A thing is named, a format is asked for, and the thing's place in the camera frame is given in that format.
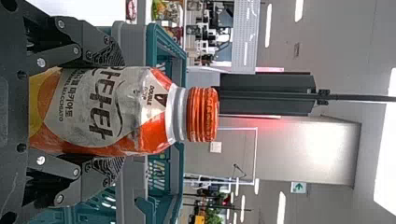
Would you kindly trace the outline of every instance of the orange bottle cap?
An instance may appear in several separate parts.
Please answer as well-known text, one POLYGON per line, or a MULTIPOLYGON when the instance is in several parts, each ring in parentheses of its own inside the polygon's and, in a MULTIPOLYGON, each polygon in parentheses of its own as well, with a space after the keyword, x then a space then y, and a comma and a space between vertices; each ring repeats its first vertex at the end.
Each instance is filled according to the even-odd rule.
POLYGON ((187 137, 191 142, 211 142, 219 126, 219 97, 213 88, 191 88, 187 102, 187 137))

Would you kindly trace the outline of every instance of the bottle label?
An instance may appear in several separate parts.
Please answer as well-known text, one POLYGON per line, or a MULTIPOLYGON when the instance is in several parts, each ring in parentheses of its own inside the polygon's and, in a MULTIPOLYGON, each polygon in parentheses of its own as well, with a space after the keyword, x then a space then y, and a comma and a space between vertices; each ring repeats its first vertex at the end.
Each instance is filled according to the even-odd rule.
POLYGON ((165 111, 168 91, 142 67, 63 69, 44 119, 64 141, 107 147, 165 111))

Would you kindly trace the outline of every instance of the metal screw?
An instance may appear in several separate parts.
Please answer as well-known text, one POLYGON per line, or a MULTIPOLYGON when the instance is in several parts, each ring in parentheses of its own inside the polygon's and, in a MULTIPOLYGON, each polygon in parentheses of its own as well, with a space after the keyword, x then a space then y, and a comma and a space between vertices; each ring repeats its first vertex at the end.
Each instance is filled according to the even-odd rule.
POLYGON ((87 163, 87 164, 85 164, 84 170, 85 170, 86 173, 88 173, 91 170, 91 168, 92 168, 91 164, 87 163))
POLYGON ((46 66, 46 61, 43 58, 38 58, 37 59, 37 65, 39 67, 45 67, 46 66))
POLYGON ((74 52, 75 54, 78 54, 78 53, 79 53, 79 49, 78 49, 78 48, 73 48, 73 52, 74 52))
POLYGON ((27 74, 26 74, 25 72, 23 72, 23 71, 19 71, 19 72, 17 73, 17 77, 18 77, 19 79, 25 79, 25 78, 27 78, 27 74))
POLYGON ((58 21, 58 26, 59 26, 59 28, 63 29, 64 28, 64 22, 63 21, 58 21))
POLYGON ((25 152, 26 149, 27 149, 27 146, 26 146, 26 144, 24 144, 24 143, 20 143, 20 144, 17 146, 17 151, 20 152, 20 153, 25 152))
POLYGON ((110 38, 108 37, 108 35, 105 35, 104 40, 105 44, 108 45, 108 43, 110 42, 110 38))
POLYGON ((38 157, 36 162, 37 162, 38 165, 42 165, 42 164, 44 164, 46 162, 46 158, 43 157, 43 156, 38 157))
POLYGON ((87 51, 85 56, 87 57, 88 60, 92 59, 92 53, 90 51, 87 51))
POLYGON ((76 169, 73 171, 73 175, 74 175, 74 176, 78 176, 78 174, 79 174, 79 170, 76 168, 76 169))
POLYGON ((58 195, 56 198, 56 203, 62 203, 64 201, 64 196, 62 194, 58 195))
POLYGON ((108 179, 106 178, 103 180, 103 187, 107 187, 107 185, 108 185, 108 179))

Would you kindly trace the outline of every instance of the ceiling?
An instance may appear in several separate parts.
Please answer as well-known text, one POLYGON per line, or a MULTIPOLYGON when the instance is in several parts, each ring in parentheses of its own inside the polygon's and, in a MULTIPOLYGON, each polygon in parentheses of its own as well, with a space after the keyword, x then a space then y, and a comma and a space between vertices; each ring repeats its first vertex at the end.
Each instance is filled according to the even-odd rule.
MULTIPOLYGON (((262 5, 258 66, 310 71, 319 88, 332 92, 387 94, 390 70, 396 67, 395 1, 305 0, 299 22, 294 22, 295 0, 272 4, 268 49, 264 47, 266 5, 262 5), (296 43, 300 56, 294 58, 296 43)), ((396 216, 373 199, 384 113, 384 105, 340 102, 315 109, 314 115, 362 123, 355 188, 313 185, 306 197, 289 196, 294 204, 288 205, 285 223, 396 223, 396 216)), ((277 207, 278 192, 288 185, 262 185, 269 192, 262 194, 260 203, 266 214, 263 223, 275 223, 271 211, 277 207)))

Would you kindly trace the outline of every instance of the plastic bottle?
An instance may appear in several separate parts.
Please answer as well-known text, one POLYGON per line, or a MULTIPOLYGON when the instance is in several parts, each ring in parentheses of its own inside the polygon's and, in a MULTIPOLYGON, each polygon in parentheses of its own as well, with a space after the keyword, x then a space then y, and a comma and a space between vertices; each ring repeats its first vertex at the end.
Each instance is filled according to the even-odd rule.
POLYGON ((30 78, 29 114, 31 147, 140 156, 214 140, 219 99, 212 88, 187 91, 147 67, 53 68, 30 78))

